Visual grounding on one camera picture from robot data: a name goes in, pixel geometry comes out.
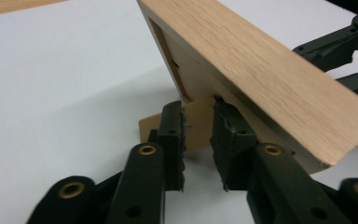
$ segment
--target light wood plank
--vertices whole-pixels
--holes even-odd
[[[263,141],[283,143],[309,170],[358,145],[358,96],[250,22],[216,1],[138,2],[186,99],[223,96]]]
[[[62,1],[64,0],[0,0],[0,14]]]

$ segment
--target wooden edge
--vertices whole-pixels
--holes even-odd
[[[294,150],[296,152],[296,158],[302,163],[302,165],[310,173],[323,170],[329,166],[336,164],[346,154],[348,154],[352,149],[354,149],[356,145],[358,145],[358,108],[356,107],[358,106],[358,97],[355,96],[353,93],[349,92],[348,90],[338,86],[335,83],[335,81],[332,81],[331,78],[327,77],[327,75],[322,74],[321,71],[315,69],[313,66],[310,66],[308,63],[304,63],[305,61],[303,59],[300,59],[293,52],[290,52],[290,50],[283,48],[280,44],[276,43],[276,41],[274,41],[272,38],[263,34],[261,31],[257,30],[248,22],[242,21],[241,18],[239,19],[239,17],[237,15],[234,15],[233,12],[229,11],[223,6],[219,6],[219,3],[211,2],[209,4],[209,5],[213,5],[211,8],[215,9],[211,11],[216,12],[218,10],[222,10],[220,14],[225,15],[223,20],[216,19],[217,21],[232,21],[232,22],[228,22],[227,24],[235,24],[238,29],[240,29],[240,26],[243,23],[244,25],[242,26],[242,28],[247,29],[248,27],[250,27],[249,29],[254,31],[254,33],[252,34],[262,35],[261,36],[262,39],[266,39],[267,42],[269,41],[268,47],[275,45],[275,47],[277,47],[278,49],[280,57],[284,55],[284,53],[281,52],[288,51],[286,53],[287,56],[289,58],[290,57],[293,58],[294,61],[298,62],[299,64],[299,65],[296,64],[297,70],[296,69],[294,70],[292,68],[293,66],[290,67],[291,65],[287,63],[288,60],[286,58],[282,58],[283,61],[280,61],[280,63],[283,63],[282,67],[288,68],[287,70],[296,71],[296,74],[300,74],[303,77],[305,77],[303,73],[310,74],[310,75],[315,74],[315,76],[317,77],[316,79],[322,81],[320,82],[319,85],[317,84],[318,83],[317,81],[311,80],[309,77],[306,78],[306,81],[302,81],[303,82],[302,85],[306,84],[312,86],[312,88],[309,89],[309,93],[311,92],[315,93],[315,90],[318,89],[318,86],[322,86],[320,89],[324,91],[324,94],[321,93],[319,93],[319,95],[315,94],[315,97],[313,97],[312,94],[310,94],[310,96],[312,96],[311,97],[312,100],[323,99],[325,98],[324,95],[326,93],[328,93],[328,95],[330,96],[333,95],[331,93],[335,91],[344,93],[343,95],[345,95],[345,97],[341,97],[339,99],[334,97],[331,98],[332,99],[331,104],[326,103],[326,101],[324,101],[324,106],[327,106],[330,109],[330,111],[328,112],[330,113],[332,111],[335,112],[330,116],[337,116],[339,117],[339,119],[331,119],[330,117],[323,115],[323,113],[321,113],[320,110],[324,109],[324,106],[321,106],[317,108],[317,111],[312,111],[312,110],[310,111],[311,113],[314,113],[314,115],[312,115],[314,116],[312,118],[313,121],[309,122],[310,125],[306,124],[305,126],[311,126],[311,129],[301,130],[298,129],[298,126],[297,126],[297,130],[294,129],[293,125],[290,122],[288,122],[288,120],[292,120],[291,117],[287,117],[288,120],[277,119],[277,117],[274,114],[275,111],[265,110],[265,108],[267,108],[269,104],[266,103],[263,104],[263,102],[262,104],[260,104],[260,102],[255,101],[254,98],[249,98],[248,95],[244,94],[243,90],[241,88],[238,88],[237,83],[232,82],[232,80],[221,78],[222,76],[221,71],[227,69],[227,67],[222,67],[222,64],[220,63],[222,62],[221,61],[222,59],[219,59],[220,61],[217,60],[217,61],[210,62],[209,60],[211,59],[215,60],[215,58],[213,58],[212,56],[209,56],[208,59],[205,58],[205,56],[209,53],[212,55],[216,55],[217,58],[220,57],[218,56],[220,54],[220,51],[212,51],[212,49],[207,48],[207,45],[211,45],[213,47],[213,44],[211,44],[210,41],[214,41],[213,38],[216,38],[217,36],[220,35],[219,32],[221,30],[215,29],[215,27],[213,27],[216,25],[213,24],[214,21],[208,20],[208,22],[203,23],[201,26],[203,27],[202,29],[204,29],[205,26],[209,26],[209,24],[211,24],[211,27],[204,29],[207,31],[205,35],[208,35],[210,32],[216,32],[214,33],[214,36],[211,36],[211,39],[207,40],[207,38],[209,38],[208,36],[199,35],[201,34],[201,32],[198,31],[197,29],[194,29],[194,27],[191,27],[192,25],[191,22],[188,19],[185,19],[186,17],[185,14],[188,13],[185,11],[181,11],[183,9],[180,8],[182,6],[179,5],[181,5],[182,3],[175,2],[175,1],[173,1],[175,3],[172,3],[169,1],[162,1],[162,0],[161,1],[138,0],[138,2],[140,4],[141,10],[145,15],[150,30],[152,31],[155,40],[158,43],[158,47],[161,51],[161,54],[167,66],[169,67],[170,73],[172,74],[172,78],[174,79],[179,92],[181,92],[182,96],[185,96],[186,99],[197,100],[197,99],[209,97],[213,94],[221,95],[225,99],[225,101],[235,105],[240,110],[240,112],[251,123],[251,126],[255,129],[256,133],[259,135],[259,138],[263,139],[263,141],[277,143],[286,148]],[[196,3],[197,2],[187,0],[185,3],[183,3],[183,6],[187,8],[191,8]],[[177,5],[174,5],[174,9],[172,9],[173,7],[167,9],[166,6],[170,4],[172,5],[177,4]],[[193,22],[195,23],[199,22],[197,21],[197,19],[194,19],[198,17],[202,17],[200,18],[201,22],[205,22],[207,20],[206,17],[203,17],[204,13],[197,14],[197,15],[189,14],[187,16],[194,16],[189,19],[193,20]],[[189,30],[185,31],[186,25],[189,25],[188,27]],[[252,60],[253,63],[258,64],[258,61],[255,61],[252,58],[248,58],[248,59]],[[278,75],[274,75],[274,76],[275,77],[273,78],[277,78],[277,77],[282,78],[282,76],[278,76]],[[298,81],[299,77],[296,76],[292,76],[292,77],[293,79]],[[326,87],[329,85],[331,85],[333,89],[327,89]],[[294,101],[294,103],[297,106],[297,108],[299,108],[298,106],[302,104],[302,103],[299,104],[296,101]],[[326,117],[327,118],[326,121],[330,123],[328,125],[325,125],[323,121],[318,121],[318,119],[316,119],[317,117],[315,117],[316,114]],[[351,115],[351,116],[345,118],[343,114]],[[324,127],[321,126],[321,128],[319,128],[319,125],[315,125],[315,123],[318,122],[321,123],[322,126],[325,125],[324,127],[328,126],[326,128],[327,130],[326,133],[324,133]],[[340,134],[340,132],[337,132],[337,130],[343,131],[344,134]]]
[[[0,14],[62,1],[66,0],[0,0]]]
[[[214,98],[205,98],[183,105],[186,118],[186,151],[210,146],[212,137]],[[158,129],[161,114],[139,120],[141,142],[147,142],[152,129]]]

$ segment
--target wooden block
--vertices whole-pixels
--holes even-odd
[[[62,1],[64,0],[0,0],[0,14]]]
[[[214,98],[204,98],[183,106],[186,118],[186,151],[210,146]],[[158,129],[161,114],[139,120],[141,142],[147,142],[150,130]]]
[[[358,96],[217,1],[138,0],[188,101],[222,96],[310,172],[358,146]]]

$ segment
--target wooden board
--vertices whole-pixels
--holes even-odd
[[[0,0],[0,14],[62,1],[64,0]]]
[[[221,95],[313,173],[358,146],[358,96],[217,1],[138,0],[176,87]]]

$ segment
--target white table surface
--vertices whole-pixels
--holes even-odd
[[[225,0],[292,49],[347,26],[323,0]],[[358,72],[355,63],[329,74]],[[138,120],[178,100],[136,1],[67,1],[0,15],[0,223],[24,223],[70,175],[121,171]],[[168,192],[166,223],[252,223],[246,193],[222,190],[210,148],[186,155],[185,192]],[[337,188],[358,176],[358,150],[313,175]]]

